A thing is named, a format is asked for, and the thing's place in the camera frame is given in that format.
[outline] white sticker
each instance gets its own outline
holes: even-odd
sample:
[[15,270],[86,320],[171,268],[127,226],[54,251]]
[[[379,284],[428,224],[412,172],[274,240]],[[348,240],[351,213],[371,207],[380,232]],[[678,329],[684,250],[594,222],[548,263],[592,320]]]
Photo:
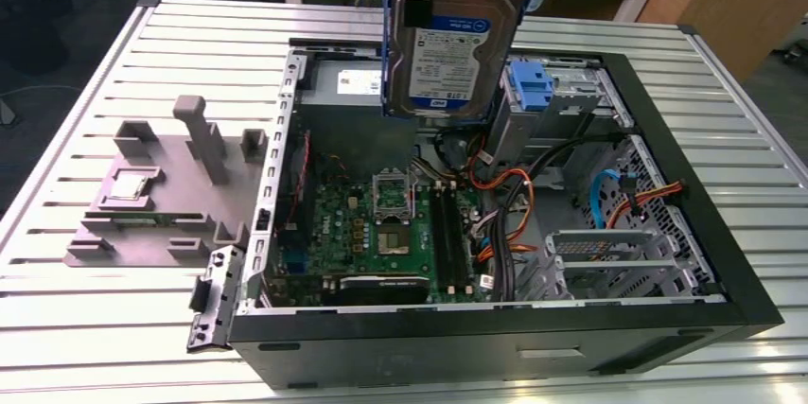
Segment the white sticker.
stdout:
[[339,95],[380,95],[382,70],[343,70],[338,76]]
[[488,290],[494,289],[494,276],[490,274],[480,275],[480,287]]
[[491,162],[494,161],[494,157],[492,157],[492,156],[488,154],[488,152],[487,152],[487,151],[484,151],[484,150],[480,150],[480,151],[478,152],[478,158],[480,158],[480,159],[484,161],[484,163],[486,163],[487,165],[490,165],[490,164],[491,164]]
[[487,38],[488,31],[416,29],[411,97],[471,99],[480,72],[474,54]]

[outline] blue drive bracket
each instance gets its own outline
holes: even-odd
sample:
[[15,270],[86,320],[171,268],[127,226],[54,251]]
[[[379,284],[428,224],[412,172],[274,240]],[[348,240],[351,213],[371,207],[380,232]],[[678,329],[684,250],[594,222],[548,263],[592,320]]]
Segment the blue drive bracket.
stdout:
[[511,62],[511,85],[519,94],[519,105],[528,112],[544,111],[554,99],[554,79],[538,61]]

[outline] blue label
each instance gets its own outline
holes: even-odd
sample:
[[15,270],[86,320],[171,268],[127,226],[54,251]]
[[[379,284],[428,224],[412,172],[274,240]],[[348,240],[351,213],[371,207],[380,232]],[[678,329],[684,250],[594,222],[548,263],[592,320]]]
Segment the blue label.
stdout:
[[460,18],[456,16],[434,16],[430,28],[434,30],[486,33],[491,30],[491,21],[488,19]]
[[468,104],[467,99],[411,97],[410,100],[419,108],[424,109],[460,109]]

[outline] wd hard drive label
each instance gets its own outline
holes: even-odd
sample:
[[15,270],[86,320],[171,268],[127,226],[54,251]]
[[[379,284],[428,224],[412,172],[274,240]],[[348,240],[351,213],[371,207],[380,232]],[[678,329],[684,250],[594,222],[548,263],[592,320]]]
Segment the wd hard drive label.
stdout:
[[475,50],[488,39],[487,19],[435,16],[416,29],[410,96],[424,108],[458,109],[471,100],[480,72]]

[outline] ram slot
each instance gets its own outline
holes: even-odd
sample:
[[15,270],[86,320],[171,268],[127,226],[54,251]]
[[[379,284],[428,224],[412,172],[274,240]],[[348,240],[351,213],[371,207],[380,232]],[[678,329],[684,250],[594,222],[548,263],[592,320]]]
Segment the ram slot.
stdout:
[[430,208],[432,210],[432,244],[435,245],[435,263],[439,279],[439,290],[446,291],[454,285],[454,273],[451,253],[448,248],[448,236],[446,230],[446,219],[443,214],[443,199],[446,192],[442,188],[430,191]]
[[460,291],[468,284],[468,261],[464,250],[464,224],[455,191],[446,190],[442,197],[443,218],[446,221],[443,234],[446,236],[447,252],[452,270],[452,283]]

